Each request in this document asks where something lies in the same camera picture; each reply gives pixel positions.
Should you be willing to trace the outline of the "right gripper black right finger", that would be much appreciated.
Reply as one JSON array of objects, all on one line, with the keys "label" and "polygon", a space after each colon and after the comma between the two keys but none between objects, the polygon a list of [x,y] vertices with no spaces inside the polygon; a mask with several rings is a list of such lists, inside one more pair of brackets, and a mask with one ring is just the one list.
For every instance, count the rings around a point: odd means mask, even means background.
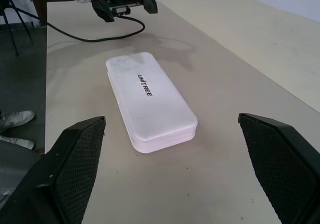
[{"label": "right gripper black right finger", "polygon": [[320,224],[320,153],[291,125],[240,113],[255,176],[282,224]]}]

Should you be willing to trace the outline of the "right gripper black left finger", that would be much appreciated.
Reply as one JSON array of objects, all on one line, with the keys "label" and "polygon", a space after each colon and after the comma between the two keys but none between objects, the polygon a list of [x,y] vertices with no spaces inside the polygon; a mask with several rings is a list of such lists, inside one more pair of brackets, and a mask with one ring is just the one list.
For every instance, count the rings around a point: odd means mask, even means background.
[{"label": "right gripper black left finger", "polygon": [[106,118],[65,129],[0,209],[0,224],[81,224],[95,184]]}]

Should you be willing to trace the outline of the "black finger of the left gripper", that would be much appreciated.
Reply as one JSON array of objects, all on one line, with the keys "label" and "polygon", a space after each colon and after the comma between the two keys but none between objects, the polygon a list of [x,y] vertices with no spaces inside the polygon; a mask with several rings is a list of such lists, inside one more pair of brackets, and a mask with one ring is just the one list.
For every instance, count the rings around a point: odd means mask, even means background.
[{"label": "black finger of the left gripper", "polygon": [[95,13],[106,23],[115,21],[114,16],[106,0],[92,0],[92,8]]},{"label": "black finger of the left gripper", "polygon": [[158,13],[158,6],[156,0],[141,0],[141,4],[149,14]]}]

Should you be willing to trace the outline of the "white Unitree pencil case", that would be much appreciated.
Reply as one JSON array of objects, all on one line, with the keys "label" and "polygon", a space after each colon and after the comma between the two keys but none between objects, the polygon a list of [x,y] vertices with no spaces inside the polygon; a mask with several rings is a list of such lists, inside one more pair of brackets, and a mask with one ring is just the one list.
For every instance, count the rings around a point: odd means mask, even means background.
[{"label": "white Unitree pencil case", "polygon": [[149,52],[105,63],[132,146],[148,154],[192,140],[198,119]]}]

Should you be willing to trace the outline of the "white sneaker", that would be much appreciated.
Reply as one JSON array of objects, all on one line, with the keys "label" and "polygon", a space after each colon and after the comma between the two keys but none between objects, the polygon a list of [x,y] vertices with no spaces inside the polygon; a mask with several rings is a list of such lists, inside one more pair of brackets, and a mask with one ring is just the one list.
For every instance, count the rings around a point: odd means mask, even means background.
[{"label": "white sneaker", "polygon": [[6,130],[22,126],[30,122],[35,117],[31,110],[20,112],[1,112],[0,113],[0,134]]},{"label": "white sneaker", "polygon": [[6,136],[0,135],[0,141],[15,144],[23,148],[27,148],[29,150],[32,150],[35,146],[35,143],[31,140],[16,138],[16,137],[6,137]]}]

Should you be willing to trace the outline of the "black tripod stand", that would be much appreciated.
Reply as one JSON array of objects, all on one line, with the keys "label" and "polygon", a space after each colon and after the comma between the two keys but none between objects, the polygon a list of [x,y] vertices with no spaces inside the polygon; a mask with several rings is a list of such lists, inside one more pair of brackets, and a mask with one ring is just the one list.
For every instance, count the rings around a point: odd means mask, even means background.
[{"label": "black tripod stand", "polygon": [[[6,6],[6,8],[10,8],[10,9],[13,9],[15,11],[17,17],[19,18],[19,20],[20,20],[20,22],[22,24],[22,27],[24,28],[25,32],[27,33],[27,36],[29,37],[30,43],[33,44],[34,41],[33,41],[31,32],[30,32],[29,28],[27,27],[25,21],[23,20],[21,14],[20,14],[18,8],[16,7],[16,5],[14,4],[14,2],[11,0],[9,2],[9,4]],[[15,42],[14,35],[13,35],[13,29],[11,28],[11,24],[8,21],[8,17],[7,17],[6,12],[5,12],[5,7],[1,3],[0,3],[0,16],[3,16],[4,22],[5,22],[5,26],[7,27],[7,30],[8,30],[11,42],[12,42],[12,46],[13,46],[14,51],[15,51],[15,55],[17,57],[19,57],[20,54],[19,54],[19,51],[18,51],[17,44]]]}]

